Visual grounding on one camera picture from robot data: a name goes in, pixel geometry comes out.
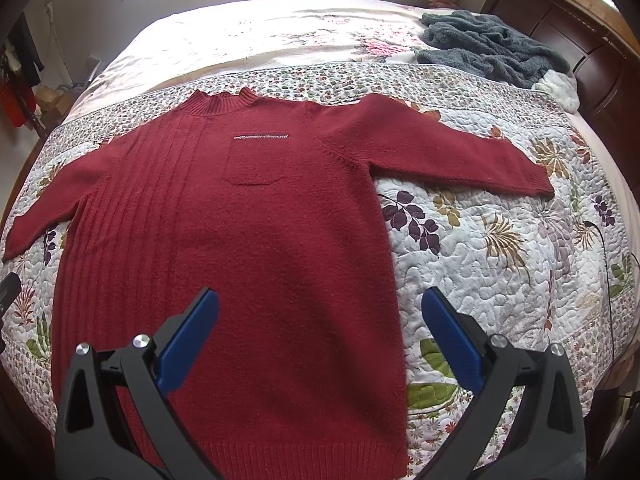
chest pocket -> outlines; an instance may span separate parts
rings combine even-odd
[[[236,186],[272,184],[285,174],[288,148],[288,135],[236,135],[226,156],[224,178]]]

sweater collar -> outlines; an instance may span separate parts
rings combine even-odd
[[[259,97],[246,86],[241,89],[238,95],[230,94],[229,92],[209,95],[201,90],[196,90],[178,108],[191,115],[209,117],[246,108],[258,99]]]

gray blanket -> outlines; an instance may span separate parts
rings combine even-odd
[[[558,52],[497,16],[456,10],[449,16],[426,12],[421,21],[427,25],[421,40],[442,50],[417,52],[418,63],[452,66],[520,88],[531,88],[548,70],[570,70]]]

power cord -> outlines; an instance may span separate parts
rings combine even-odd
[[[619,355],[619,357],[616,359],[616,352],[615,352],[615,337],[613,335],[613,314],[612,314],[612,308],[611,308],[611,295],[610,295],[610,285],[609,285],[609,261],[607,259],[607,248],[605,246],[604,243],[604,236],[602,235],[602,231],[600,230],[600,228],[594,224],[593,222],[589,221],[589,220],[585,220],[584,222],[584,226],[585,227],[593,227],[596,229],[596,231],[598,231],[598,234],[600,235],[600,240],[602,241],[602,249],[604,251],[604,266],[605,266],[605,275],[607,277],[607,300],[609,301],[609,331],[610,331],[610,336],[611,336],[611,365],[609,367],[609,373],[607,375],[607,379],[605,381],[603,381],[602,384],[607,384],[607,381],[609,381],[609,378],[611,377],[611,374],[613,373],[613,367],[616,365],[616,363],[622,358],[622,356],[626,353],[627,350],[629,350],[629,347],[632,345],[634,339],[636,338],[636,335],[638,334],[638,327],[640,327],[640,321],[638,322],[638,325],[636,325],[636,330],[633,334],[633,336],[631,337],[631,339],[628,340],[628,343],[626,344],[625,349],[623,350],[623,352]],[[640,262],[638,262],[638,258],[636,258],[636,255],[631,253],[631,255],[633,256],[634,260],[636,261],[636,265],[638,265],[638,268],[640,269]],[[636,311],[634,313],[634,320],[636,319],[636,314],[638,313],[638,308],[640,308],[640,303],[638,305],[636,305]]]

metal screw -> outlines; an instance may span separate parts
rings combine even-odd
[[[496,348],[506,348],[509,344],[509,340],[502,334],[493,334],[489,341],[491,342],[491,346],[495,346]]]
[[[562,348],[562,345],[559,345],[558,343],[553,343],[550,348],[551,348],[551,353],[553,355],[557,355],[558,357],[561,357],[564,355],[564,348]]]
[[[87,355],[90,349],[91,347],[89,346],[89,343],[80,343],[78,346],[76,346],[76,354]]]
[[[133,346],[135,346],[136,348],[144,348],[149,344],[150,341],[151,338],[147,334],[138,334],[137,336],[135,336],[135,338],[133,338]]]

